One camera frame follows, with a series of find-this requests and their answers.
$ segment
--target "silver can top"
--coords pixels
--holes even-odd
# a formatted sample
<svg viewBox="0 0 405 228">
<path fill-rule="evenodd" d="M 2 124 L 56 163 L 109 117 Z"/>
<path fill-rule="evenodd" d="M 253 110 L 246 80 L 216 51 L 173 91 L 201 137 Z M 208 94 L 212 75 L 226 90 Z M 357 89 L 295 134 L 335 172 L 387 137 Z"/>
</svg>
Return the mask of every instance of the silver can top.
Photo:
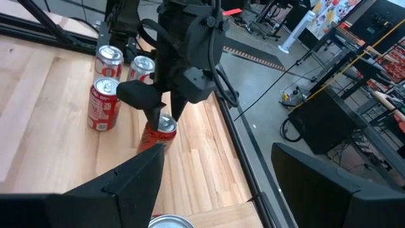
<svg viewBox="0 0 405 228">
<path fill-rule="evenodd" d="M 116 95 L 116 87 L 120 81 L 111 77 L 101 77 L 96 79 L 94 87 L 98 92 L 104 95 Z"/>
<path fill-rule="evenodd" d="M 119 60 L 122 58 L 122 51 L 111 45 L 103 45 L 99 48 L 99 53 L 102 57 L 109 60 Z"/>
<path fill-rule="evenodd" d="M 160 132 L 164 132 L 164 133 L 172 133 L 176 130 L 177 128 L 177 123 L 176 120 L 167 115 L 162 113 L 159 117 L 159 126 L 158 126 L 158 130 Z"/>
<path fill-rule="evenodd" d="M 194 228 L 194 226 L 183 217 L 162 215 L 152 219 L 149 228 Z"/>
<path fill-rule="evenodd" d="M 146 57 L 146 56 L 136 56 L 134 58 L 134 63 L 137 67 L 147 70 L 147 71 L 153 71 L 154 70 L 154 62 L 152 59 Z"/>
</svg>

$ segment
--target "wooden table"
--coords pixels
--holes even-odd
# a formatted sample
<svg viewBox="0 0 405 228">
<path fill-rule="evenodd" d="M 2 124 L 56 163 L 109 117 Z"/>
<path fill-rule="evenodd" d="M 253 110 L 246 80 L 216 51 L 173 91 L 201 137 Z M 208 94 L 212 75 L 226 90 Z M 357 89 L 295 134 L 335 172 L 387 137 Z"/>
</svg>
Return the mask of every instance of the wooden table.
<svg viewBox="0 0 405 228">
<path fill-rule="evenodd" d="M 0 1 L 0 11 L 35 21 L 9 1 Z M 48 15 L 64 29 L 97 37 L 80 22 Z M 63 193 L 135 156 L 143 112 L 122 104 L 114 129 L 86 124 L 93 56 L 4 36 L 0 51 L 1 193 Z M 168 93 L 163 102 L 170 104 Z M 188 216 L 196 227 L 261 227 L 223 121 L 213 95 L 185 107 L 155 214 Z"/>
</svg>

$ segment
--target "black box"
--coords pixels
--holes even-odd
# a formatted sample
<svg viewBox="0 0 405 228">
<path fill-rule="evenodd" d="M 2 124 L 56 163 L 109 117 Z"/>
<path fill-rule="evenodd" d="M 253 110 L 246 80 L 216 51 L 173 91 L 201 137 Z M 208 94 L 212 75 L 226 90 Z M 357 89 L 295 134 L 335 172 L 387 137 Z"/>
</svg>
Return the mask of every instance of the black box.
<svg viewBox="0 0 405 228">
<path fill-rule="evenodd" d="M 296 108 L 289 118 L 316 155 L 328 153 L 367 126 L 330 87 Z"/>
</svg>

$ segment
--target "red object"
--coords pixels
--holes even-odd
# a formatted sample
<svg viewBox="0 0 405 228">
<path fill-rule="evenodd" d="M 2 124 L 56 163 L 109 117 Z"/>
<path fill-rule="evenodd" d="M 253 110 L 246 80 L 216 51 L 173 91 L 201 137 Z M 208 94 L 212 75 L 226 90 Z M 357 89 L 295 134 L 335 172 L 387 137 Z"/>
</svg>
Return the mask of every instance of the red object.
<svg viewBox="0 0 405 228">
<path fill-rule="evenodd" d="M 98 78 L 90 88 L 87 123 L 95 130 L 112 129 L 118 118 L 121 101 L 116 95 L 120 82 L 110 77 Z"/>
<path fill-rule="evenodd" d="M 241 13 L 241 12 L 242 12 L 242 10 L 237 8 L 237 9 L 231 9 L 231 10 L 228 10 L 228 11 L 224 11 L 224 12 L 222 12 L 222 15 L 229 16 L 229 15 L 234 15 L 236 13 Z"/>
<path fill-rule="evenodd" d="M 153 130 L 149 123 L 146 123 L 142 137 L 137 149 L 137 154 L 151 148 L 155 144 L 164 144 L 165 153 L 170 149 L 177 133 L 177 123 L 173 117 L 161 114 L 159 118 L 159 127 Z"/>
</svg>

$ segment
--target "gray concrete floor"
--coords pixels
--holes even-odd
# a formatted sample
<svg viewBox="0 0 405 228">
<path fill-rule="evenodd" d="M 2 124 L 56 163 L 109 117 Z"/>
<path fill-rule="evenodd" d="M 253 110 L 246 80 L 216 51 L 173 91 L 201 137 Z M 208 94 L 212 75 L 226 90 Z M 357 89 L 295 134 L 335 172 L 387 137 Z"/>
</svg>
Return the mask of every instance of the gray concrete floor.
<svg viewBox="0 0 405 228">
<path fill-rule="evenodd" d="M 34 0 L 37 4 L 45 9 L 43 0 Z M 77 3 L 80 3 L 80 0 L 72 0 Z M 63 16 L 75 16 L 84 19 L 84 13 L 81 7 L 62 2 L 60 0 L 48 0 L 49 7 L 52 12 Z M 106 0 L 97 0 L 90 1 L 84 0 L 84 4 L 98 10 L 105 10 Z M 141 18 L 151 18 L 157 20 L 156 8 L 157 4 L 150 3 L 147 1 L 141 1 L 139 6 L 139 15 Z M 91 23 L 95 23 L 97 20 L 101 21 L 104 19 L 104 15 L 100 13 L 91 12 L 86 10 L 87 20 Z M 293 65 L 297 59 L 303 56 L 306 53 L 306 49 L 303 48 L 298 42 L 295 42 L 294 45 L 290 48 L 290 54 L 285 54 L 278 50 L 277 46 L 282 44 L 283 41 L 288 37 L 288 33 L 282 29 L 279 33 L 282 38 L 275 42 L 274 39 L 269 38 L 267 40 L 262 40 L 262 35 L 250 35 L 243 28 L 238 28 L 235 25 L 232 25 L 230 30 L 227 32 L 227 36 L 235 39 L 236 41 L 243 42 L 247 45 L 250 45 L 254 48 L 260 49 L 270 54 L 277 56 L 280 61 L 283 63 L 285 68 Z M 330 51 L 320 51 L 319 55 L 326 61 L 333 56 L 333 48 Z M 240 92 L 240 107 L 242 110 L 245 110 L 249 107 L 255 100 L 257 100 L 267 88 L 274 83 L 274 81 L 283 74 L 283 72 L 268 68 L 251 61 L 246 61 L 238 57 L 234 57 L 231 54 L 224 53 L 222 55 L 221 63 L 233 85 L 233 87 Z M 306 74 L 305 76 L 310 78 L 315 76 L 321 70 L 319 64 L 313 59 L 309 58 L 301 66 L 295 66 L 291 72 L 304 75 L 307 72 L 312 71 L 311 73 Z M 284 143 L 287 144 L 303 153 L 307 153 L 311 156 L 312 154 L 310 148 L 304 141 L 299 141 L 296 143 L 287 142 L 281 138 L 279 134 L 279 128 L 281 123 L 287 118 L 289 110 L 283 108 L 278 101 L 280 100 L 280 91 L 288 88 L 288 86 L 295 83 L 295 85 L 310 89 L 313 84 L 306 79 L 301 79 L 298 76 L 286 74 L 275 86 L 267 92 L 264 97 L 258 101 L 250 110 L 245 113 L 246 120 L 249 122 L 252 133 L 257 141 L 257 144 L 263 154 L 263 158 L 266 162 L 266 165 L 270 169 L 272 177 L 275 178 L 273 171 L 273 165 L 271 164 L 271 145 L 273 143 Z M 350 83 L 349 80 L 342 77 L 332 85 L 334 87 L 342 87 Z M 361 93 L 361 91 L 356 92 L 351 98 L 346 102 L 351 108 L 356 109 L 359 105 L 363 104 L 367 100 L 366 96 Z M 236 108 L 231 109 L 231 113 L 234 118 L 239 115 L 239 112 Z M 238 128 L 240 138 L 244 143 L 247 155 L 251 161 L 252 167 L 254 168 L 254 173 L 257 180 L 259 181 L 260 188 L 264 191 L 271 202 L 272 207 L 277 214 L 277 217 L 282 225 L 282 227 L 288 227 L 287 221 L 284 219 L 282 208 L 284 207 L 283 202 L 277 201 L 277 193 L 274 190 L 278 190 L 278 187 L 272 187 L 269 183 L 265 171 L 261 168 L 261 163 L 259 157 L 255 152 L 254 146 L 247 134 L 247 130 L 242 123 L 241 118 L 235 121 L 235 125 Z M 290 134 L 294 137 L 294 134 L 297 134 L 293 126 L 289 129 Z M 326 160 L 324 156 L 320 156 L 320 159 Z M 362 164 L 363 161 L 358 157 L 356 153 L 353 153 L 351 148 L 345 151 L 345 154 L 342 158 L 342 164 L 347 167 L 353 167 L 358 164 Z M 362 170 L 359 170 L 359 175 L 364 175 Z M 367 173 L 365 178 L 375 178 L 375 174 Z"/>
</svg>

